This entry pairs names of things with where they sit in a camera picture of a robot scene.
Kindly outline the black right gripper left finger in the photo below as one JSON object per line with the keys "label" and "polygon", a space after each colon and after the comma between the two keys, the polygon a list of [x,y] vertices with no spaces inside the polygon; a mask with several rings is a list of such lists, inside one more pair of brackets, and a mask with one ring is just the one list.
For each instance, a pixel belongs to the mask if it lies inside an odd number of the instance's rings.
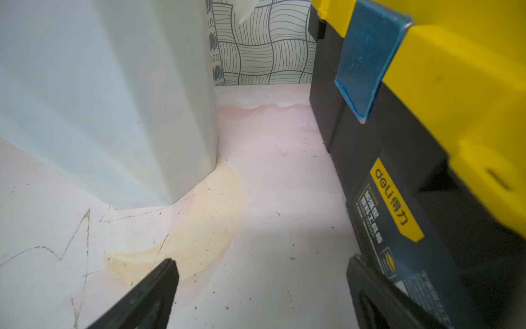
{"label": "black right gripper left finger", "polygon": [[179,284],[173,259],[165,259],[90,328],[166,328]]}

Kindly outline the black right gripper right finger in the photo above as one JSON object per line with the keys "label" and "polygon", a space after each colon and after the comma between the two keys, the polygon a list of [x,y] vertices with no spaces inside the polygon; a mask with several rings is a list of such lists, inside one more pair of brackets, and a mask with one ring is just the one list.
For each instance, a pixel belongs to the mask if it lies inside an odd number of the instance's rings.
{"label": "black right gripper right finger", "polygon": [[359,254],[349,259],[347,282],[360,328],[443,328]]}

